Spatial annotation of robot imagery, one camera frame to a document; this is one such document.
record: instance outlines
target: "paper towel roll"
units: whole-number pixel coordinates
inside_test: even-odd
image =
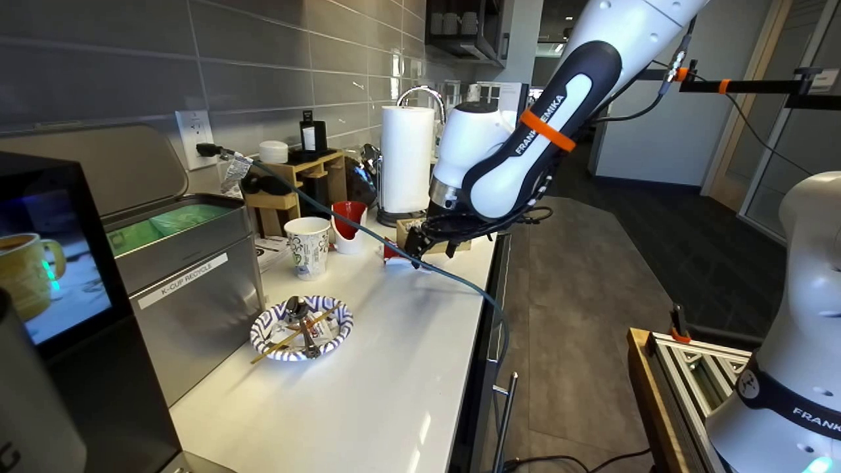
[[[383,105],[381,119],[381,209],[421,213],[428,205],[433,109]]]

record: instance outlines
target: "red cup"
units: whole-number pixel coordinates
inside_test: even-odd
[[[336,252],[356,252],[358,227],[365,218],[369,205],[358,201],[338,201],[331,205],[335,232],[336,232]]]

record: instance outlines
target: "cup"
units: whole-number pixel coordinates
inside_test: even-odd
[[[260,160],[268,165],[281,165],[290,160],[290,146],[286,143],[260,143]]]
[[[444,13],[430,13],[428,31],[442,34],[444,31]]]
[[[10,295],[18,319],[40,316],[53,297],[53,281],[65,272],[64,248],[40,234],[0,238],[0,286]]]
[[[475,10],[465,10],[463,13],[463,34],[478,34],[478,13]]]
[[[444,13],[444,34],[457,34],[463,16],[461,13]]]
[[[283,223],[292,248],[292,267],[296,278],[315,278],[327,272],[329,232],[327,218],[294,218]]]
[[[358,243],[358,227],[365,221],[365,202],[358,201],[338,201],[331,205],[331,223],[335,223],[335,234],[336,234],[336,252],[358,252],[361,243]]]

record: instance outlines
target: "bottle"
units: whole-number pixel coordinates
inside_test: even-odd
[[[303,114],[300,147],[306,154],[327,154],[327,127],[324,127],[324,121],[312,121],[312,112]]]

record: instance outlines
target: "drawer handle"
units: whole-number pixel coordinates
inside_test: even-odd
[[[499,366],[503,359],[505,359],[505,352],[508,352],[508,327],[505,327],[505,320],[499,320],[499,323],[495,327],[495,331],[491,331],[491,344],[488,344],[488,349],[487,349],[487,364]]]
[[[509,414],[515,410],[519,386],[520,386],[520,374],[519,372],[509,374],[508,389],[495,386],[495,395],[505,397],[505,406],[503,406],[503,418],[499,418],[499,435],[497,435],[491,473],[503,473],[505,439],[508,439],[508,429],[509,429]]]

